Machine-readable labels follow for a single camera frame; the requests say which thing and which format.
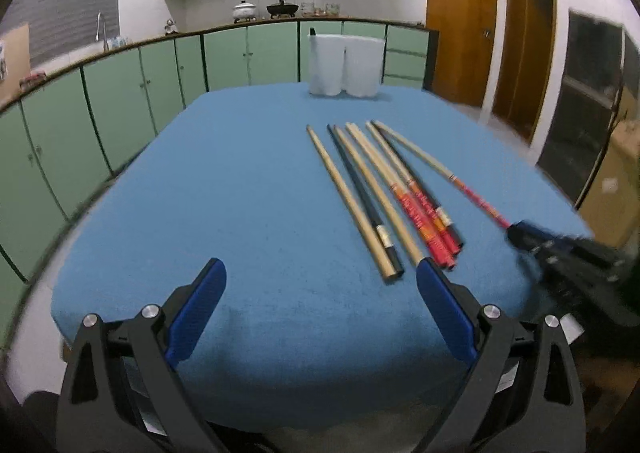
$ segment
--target wooden door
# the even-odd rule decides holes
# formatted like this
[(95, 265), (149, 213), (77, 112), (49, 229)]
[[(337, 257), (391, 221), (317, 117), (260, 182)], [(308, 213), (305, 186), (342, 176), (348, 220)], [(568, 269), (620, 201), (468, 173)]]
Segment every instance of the wooden door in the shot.
[(507, 0), (500, 78), (493, 113), (527, 142), (545, 98), (554, 45), (555, 0)]
[(204, 52), (211, 92), (249, 84), (246, 27), (205, 34)]
[(189, 106), (194, 100), (207, 92), (202, 69), (202, 50), (200, 36), (190, 36), (175, 40), (175, 54), (178, 58), (178, 72), (184, 105)]
[(482, 106), (494, 50), (497, 0), (427, 0), (427, 28), (438, 30), (433, 92)]
[(296, 23), (248, 28), (249, 84), (298, 81), (298, 26)]
[(110, 177), (87, 109), (80, 70), (22, 100), (36, 158), (66, 216)]
[(116, 170), (156, 136), (137, 49), (84, 67), (95, 125), (111, 168)]
[(0, 116), (0, 177), (0, 245), (29, 278), (66, 220), (42, 177), (18, 104)]
[(160, 133), (183, 109), (173, 40), (140, 47), (146, 93)]

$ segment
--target table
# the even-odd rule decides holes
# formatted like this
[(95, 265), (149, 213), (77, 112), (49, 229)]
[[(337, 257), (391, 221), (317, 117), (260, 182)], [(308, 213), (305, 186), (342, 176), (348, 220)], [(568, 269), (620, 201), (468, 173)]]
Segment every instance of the table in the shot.
[[(181, 113), (85, 220), (53, 294), (65, 338), (88, 312), (113, 321), (163, 303), (216, 257), (226, 292), (178, 367), (206, 419), (246, 431), (313, 428), (417, 396), (442, 403), (462, 369), (418, 295), (414, 268), (401, 253), (403, 279), (382, 281), (305, 131), (313, 125), (339, 163), (325, 125), (364, 128), (372, 118), (508, 220), (589, 234), (542, 173), (436, 96), (394, 86), (373, 100), (313, 97), (306, 83), (230, 88)], [(450, 279), (513, 316), (548, 309), (504, 233), (405, 156), (466, 239)]]

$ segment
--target blue gripper pad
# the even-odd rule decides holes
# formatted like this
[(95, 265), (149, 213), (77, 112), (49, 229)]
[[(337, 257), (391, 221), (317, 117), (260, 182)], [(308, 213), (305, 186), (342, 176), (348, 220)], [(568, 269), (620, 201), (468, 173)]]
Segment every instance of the blue gripper pad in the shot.
[(197, 286), (169, 327), (164, 359), (175, 369), (189, 359), (226, 287), (222, 260), (212, 259), (196, 278)]
[(440, 277), (437, 265), (423, 259), (415, 271), (418, 292), (431, 312), (451, 354), (471, 368), (478, 351), (474, 342), (474, 326)]

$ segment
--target green cabinet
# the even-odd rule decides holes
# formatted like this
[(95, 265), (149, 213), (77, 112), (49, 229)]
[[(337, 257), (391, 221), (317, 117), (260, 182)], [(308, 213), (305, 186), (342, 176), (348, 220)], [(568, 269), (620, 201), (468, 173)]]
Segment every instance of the green cabinet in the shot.
[(111, 168), (116, 170), (156, 136), (137, 49), (84, 67), (95, 124)]
[(36, 158), (66, 216), (110, 177), (87, 108), (80, 70), (22, 99)]
[(342, 33), (348, 36), (366, 36), (384, 39), (385, 25), (383, 23), (364, 23), (361, 21), (345, 21)]
[(160, 133), (184, 109), (174, 41), (140, 47), (140, 60), (151, 114)]
[(295, 22), (248, 27), (249, 84), (298, 81), (298, 26)]
[(26, 285), (0, 254), (0, 349), (4, 348)]
[(175, 55), (178, 62), (178, 74), (184, 105), (189, 106), (194, 100), (207, 92), (202, 68), (202, 49), (200, 36), (190, 36), (175, 40)]
[(300, 81), (309, 77), (309, 33), (316, 29), (317, 34), (341, 34), (341, 21), (301, 21), (300, 22)]
[(0, 115), (0, 245), (26, 277), (66, 224), (15, 104)]
[(246, 36), (246, 27), (204, 35), (210, 91), (249, 84)]

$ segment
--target drawer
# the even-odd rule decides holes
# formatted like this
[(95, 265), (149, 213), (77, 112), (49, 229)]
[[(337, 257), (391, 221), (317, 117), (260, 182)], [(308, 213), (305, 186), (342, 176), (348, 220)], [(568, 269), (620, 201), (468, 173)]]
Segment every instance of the drawer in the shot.
[(427, 55), (429, 32), (413, 28), (389, 26), (386, 33), (386, 48)]
[(404, 78), (395, 78), (391, 76), (385, 76), (383, 84), (388, 84), (389, 86), (405, 86), (407, 88), (422, 88), (422, 80), (418, 79), (404, 79)]
[(385, 75), (417, 78), (422, 81), (426, 65), (426, 57), (386, 51)]

